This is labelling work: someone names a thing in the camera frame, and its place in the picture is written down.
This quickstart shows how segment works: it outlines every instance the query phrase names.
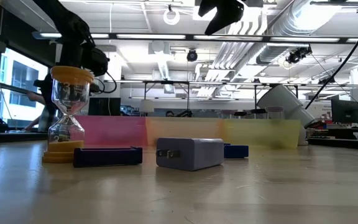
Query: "exposed ductwork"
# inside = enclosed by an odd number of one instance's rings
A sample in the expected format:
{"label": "exposed ductwork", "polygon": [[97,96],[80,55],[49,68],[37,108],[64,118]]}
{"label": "exposed ductwork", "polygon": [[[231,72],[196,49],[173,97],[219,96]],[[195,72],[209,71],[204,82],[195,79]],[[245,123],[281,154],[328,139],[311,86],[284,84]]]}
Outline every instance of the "exposed ductwork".
{"label": "exposed ductwork", "polygon": [[[270,29],[270,35],[311,35],[315,30],[327,23],[341,8],[339,6],[315,6],[312,0],[295,0],[284,12],[283,16]],[[287,53],[288,47],[269,47],[267,44],[254,44],[248,54],[236,67],[236,75],[232,79],[243,82],[257,75],[266,66]]]}

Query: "ceiling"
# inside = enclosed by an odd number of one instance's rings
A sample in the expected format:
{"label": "ceiling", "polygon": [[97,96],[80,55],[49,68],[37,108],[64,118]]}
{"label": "ceiling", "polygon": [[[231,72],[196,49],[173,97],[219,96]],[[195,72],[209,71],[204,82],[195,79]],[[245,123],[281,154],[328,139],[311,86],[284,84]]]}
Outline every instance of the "ceiling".
{"label": "ceiling", "polygon": [[[203,34],[208,25],[208,21],[194,21],[191,11],[193,10],[194,0],[184,1],[182,6],[174,6],[179,9],[180,20],[178,24],[170,26],[163,21],[163,13],[166,6],[153,6],[150,4],[128,5],[111,4],[108,1],[103,4],[85,3],[84,0],[61,0],[62,4],[69,10],[78,14],[84,19],[91,28],[91,32],[125,32],[125,33],[161,33],[161,34]],[[277,7],[269,10],[268,22],[270,22],[290,0],[276,0]],[[12,12],[32,27],[41,32],[56,32],[53,22],[42,12],[32,0],[9,0],[3,1],[2,6]],[[218,33],[224,34],[227,29],[222,29]],[[358,14],[356,9],[343,9],[337,13],[329,22],[320,27],[313,35],[319,36],[358,36]],[[127,61],[127,67],[123,69],[126,78],[136,77],[136,74],[150,75],[153,70],[158,69],[156,62],[145,60],[148,55],[150,41],[133,40],[97,40],[97,44],[116,45],[122,56]],[[219,42],[185,42],[169,41],[171,47],[183,47],[187,51],[195,48],[198,53],[198,60],[214,60],[219,52],[221,43]],[[325,69],[334,68],[340,65],[340,58],[344,58],[352,48],[352,45],[335,44],[313,44],[313,54]],[[353,62],[358,62],[358,49],[354,53]],[[349,63],[346,68],[355,66]],[[175,59],[168,62],[170,70],[191,70],[194,71],[196,63],[186,61],[186,52],[176,52]],[[274,78],[274,80],[286,81],[291,77],[291,81],[304,81],[315,76],[324,70],[316,63],[313,57],[308,57],[291,69],[278,67],[267,67],[264,70],[264,80]],[[349,70],[343,70],[338,76],[338,80],[346,81]]]}

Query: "person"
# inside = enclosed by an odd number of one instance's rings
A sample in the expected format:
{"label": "person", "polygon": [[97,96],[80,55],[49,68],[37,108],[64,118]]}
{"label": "person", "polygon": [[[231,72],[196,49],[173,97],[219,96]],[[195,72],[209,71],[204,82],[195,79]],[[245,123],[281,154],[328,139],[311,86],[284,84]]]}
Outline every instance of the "person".
{"label": "person", "polygon": [[165,116],[168,117],[168,118],[172,118],[172,117],[175,116],[175,114],[174,114],[172,111],[167,111],[167,112],[165,113]]}
{"label": "person", "polygon": [[[30,101],[36,101],[45,105],[45,100],[43,96],[35,94],[33,92],[28,92],[27,97]],[[54,108],[48,109],[47,106],[44,107],[42,110],[41,115],[33,120],[29,125],[27,125],[23,130],[24,131],[31,131],[31,129],[38,124],[38,132],[47,132],[49,127],[56,122],[55,119],[55,110]]]}

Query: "computer monitor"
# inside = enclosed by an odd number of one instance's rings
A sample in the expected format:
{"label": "computer monitor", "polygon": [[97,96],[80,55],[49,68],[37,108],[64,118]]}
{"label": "computer monitor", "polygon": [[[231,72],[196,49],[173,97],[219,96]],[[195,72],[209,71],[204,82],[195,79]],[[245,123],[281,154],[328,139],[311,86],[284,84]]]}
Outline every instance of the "computer monitor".
{"label": "computer monitor", "polygon": [[358,123],[358,102],[331,100],[333,122]]}

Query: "table surface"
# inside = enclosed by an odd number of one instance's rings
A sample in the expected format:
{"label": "table surface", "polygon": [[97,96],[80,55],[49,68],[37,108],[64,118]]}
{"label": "table surface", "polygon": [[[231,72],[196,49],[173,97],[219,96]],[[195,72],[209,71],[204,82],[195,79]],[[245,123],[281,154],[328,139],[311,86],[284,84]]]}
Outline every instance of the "table surface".
{"label": "table surface", "polygon": [[0,144],[0,223],[358,222],[358,150],[251,148],[187,172],[42,164],[45,142]]}

